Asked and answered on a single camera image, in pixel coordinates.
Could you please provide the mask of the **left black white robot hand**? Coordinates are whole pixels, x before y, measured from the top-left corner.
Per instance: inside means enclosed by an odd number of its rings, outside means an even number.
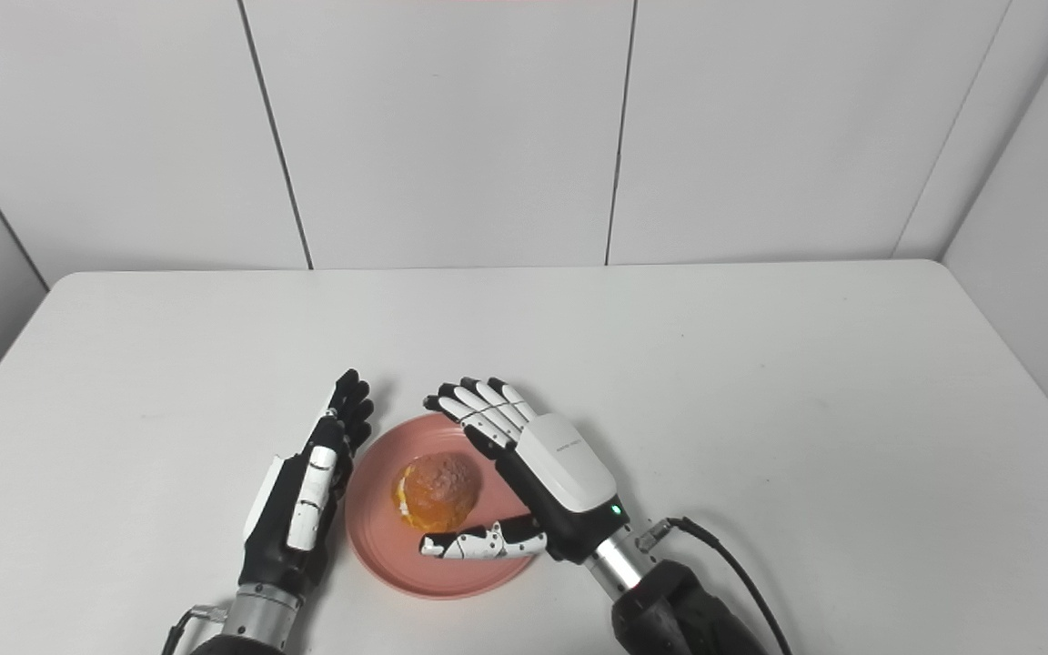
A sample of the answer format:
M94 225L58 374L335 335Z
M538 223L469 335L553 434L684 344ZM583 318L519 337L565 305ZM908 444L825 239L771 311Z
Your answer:
M274 457L247 519L238 585L275 586L304 601L323 583L339 502L373 434L369 393L361 373L346 370L304 447Z

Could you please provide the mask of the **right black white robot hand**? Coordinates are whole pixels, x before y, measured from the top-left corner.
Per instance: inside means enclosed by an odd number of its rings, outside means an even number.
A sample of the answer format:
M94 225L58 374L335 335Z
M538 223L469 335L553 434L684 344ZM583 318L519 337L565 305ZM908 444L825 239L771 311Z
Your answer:
M537 413L509 383L444 383L424 406L462 428L527 514L461 531L428 532L419 541L420 555L493 560L546 551L581 564L607 540L629 532L614 474L578 428L561 415Z

